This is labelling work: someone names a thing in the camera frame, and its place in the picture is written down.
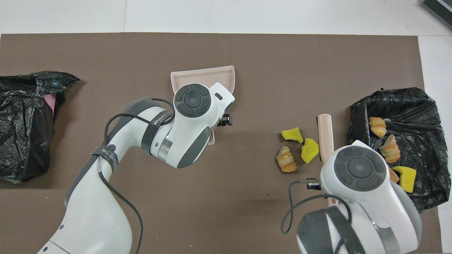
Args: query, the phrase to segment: dustpan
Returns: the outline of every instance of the dustpan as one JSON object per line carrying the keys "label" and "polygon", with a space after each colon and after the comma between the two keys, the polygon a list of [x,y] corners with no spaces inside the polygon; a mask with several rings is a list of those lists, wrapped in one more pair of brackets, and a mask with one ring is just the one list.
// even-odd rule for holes
{"label": "dustpan", "polygon": [[[191,70],[191,71],[173,71],[171,72],[171,85],[173,91],[176,91],[191,83],[199,83],[206,87],[213,86],[216,82],[222,84],[231,93],[234,92],[235,86],[235,71],[234,66],[222,66],[208,69]],[[215,143],[215,134],[213,130],[210,132],[210,139],[208,145]]]}

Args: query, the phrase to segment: black plastic bag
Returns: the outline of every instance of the black plastic bag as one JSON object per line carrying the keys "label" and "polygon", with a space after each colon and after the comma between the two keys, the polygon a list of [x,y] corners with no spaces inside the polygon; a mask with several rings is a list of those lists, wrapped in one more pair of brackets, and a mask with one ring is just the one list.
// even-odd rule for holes
{"label": "black plastic bag", "polygon": [[[72,74],[42,71],[0,77],[0,176],[27,181],[47,172],[50,141],[63,91],[79,79]],[[55,111],[44,99],[56,94]]]}
{"label": "black plastic bag", "polygon": [[[368,118],[386,122],[387,134],[377,137]],[[407,193],[419,212],[449,199],[451,179],[447,169],[447,147],[435,101],[419,88],[377,91],[350,107],[348,143],[360,140],[380,152],[386,138],[394,134],[401,157],[390,167],[416,169],[413,193]]]}

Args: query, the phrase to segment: sponge piece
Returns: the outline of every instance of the sponge piece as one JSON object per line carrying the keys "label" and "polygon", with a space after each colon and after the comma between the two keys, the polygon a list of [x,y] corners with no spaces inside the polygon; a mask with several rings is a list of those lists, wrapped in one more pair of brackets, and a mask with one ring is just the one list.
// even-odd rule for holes
{"label": "sponge piece", "polygon": [[309,163],[317,154],[319,154],[319,145],[310,138],[305,139],[305,145],[301,147],[301,158]]}
{"label": "sponge piece", "polygon": [[404,191],[412,193],[414,188],[414,179],[416,178],[416,170],[404,166],[396,166],[391,169],[400,173],[400,187],[402,187]]}
{"label": "sponge piece", "polygon": [[295,140],[300,144],[303,143],[303,137],[301,136],[300,129],[298,129],[298,127],[282,131],[281,135],[285,140]]}

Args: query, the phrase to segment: white tile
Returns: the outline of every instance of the white tile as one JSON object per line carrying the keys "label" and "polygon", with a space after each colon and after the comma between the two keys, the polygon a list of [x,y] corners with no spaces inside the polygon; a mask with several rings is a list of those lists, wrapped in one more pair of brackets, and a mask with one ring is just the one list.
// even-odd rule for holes
{"label": "white tile", "polygon": [[[419,51],[422,61],[425,92],[438,106],[449,151],[452,151],[452,36],[420,36]],[[449,153],[449,172],[452,154]],[[438,207],[443,252],[452,253],[452,202]]]}
{"label": "white tile", "polygon": [[2,0],[0,33],[123,32],[126,0]]}
{"label": "white tile", "polygon": [[452,35],[418,0],[128,0],[125,31]]}

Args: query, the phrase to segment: brown mat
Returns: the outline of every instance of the brown mat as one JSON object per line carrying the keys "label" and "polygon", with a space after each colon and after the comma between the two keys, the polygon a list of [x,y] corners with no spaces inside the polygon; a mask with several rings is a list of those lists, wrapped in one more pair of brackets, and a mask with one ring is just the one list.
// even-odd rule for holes
{"label": "brown mat", "polygon": [[[283,235],[287,187],[319,177],[322,163],[299,158],[280,131],[318,140],[316,116],[333,116],[335,148],[345,145],[348,107],[381,87],[424,88],[417,37],[184,33],[21,34],[1,37],[0,75],[55,70],[82,81],[67,91],[52,140],[51,168],[28,183],[0,184],[0,253],[36,253],[63,219],[66,191],[108,119],[133,100],[172,99],[170,73],[234,65],[234,126],[215,130],[199,161],[174,169],[132,148],[111,183],[140,211],[141,253],[299,253]],[[299,171],[275,160],[288,145]],[[294,189],[295,201],[318,191]],[[134,252],[138,222],[132,225]],[[295,212],[326,207],[315,200]],[[418,253],[441,252],[436,209],[422,214]]]}

